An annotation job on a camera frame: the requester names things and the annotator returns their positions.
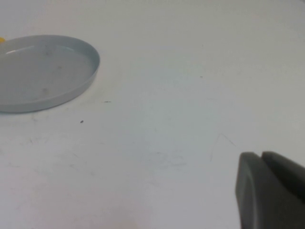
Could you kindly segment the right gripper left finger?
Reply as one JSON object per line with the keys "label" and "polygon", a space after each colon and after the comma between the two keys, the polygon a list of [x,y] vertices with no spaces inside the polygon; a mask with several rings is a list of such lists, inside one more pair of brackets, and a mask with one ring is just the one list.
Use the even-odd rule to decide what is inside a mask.
{"label": "right gripper left finger", "polygon": [[243,229],[305,227],[305,200],[283,186],[262,156],[240,154],[235,195]]}

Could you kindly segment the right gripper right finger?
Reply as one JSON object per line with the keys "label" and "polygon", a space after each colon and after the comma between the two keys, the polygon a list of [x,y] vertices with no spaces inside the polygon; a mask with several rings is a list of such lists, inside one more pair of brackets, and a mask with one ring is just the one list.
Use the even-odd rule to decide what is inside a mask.
{"label": "right gripper right finger", "polygon": [[303,166],[271,151],[263,152],[262,160],[290,193],[300,200],[305,199],[305,168]]}

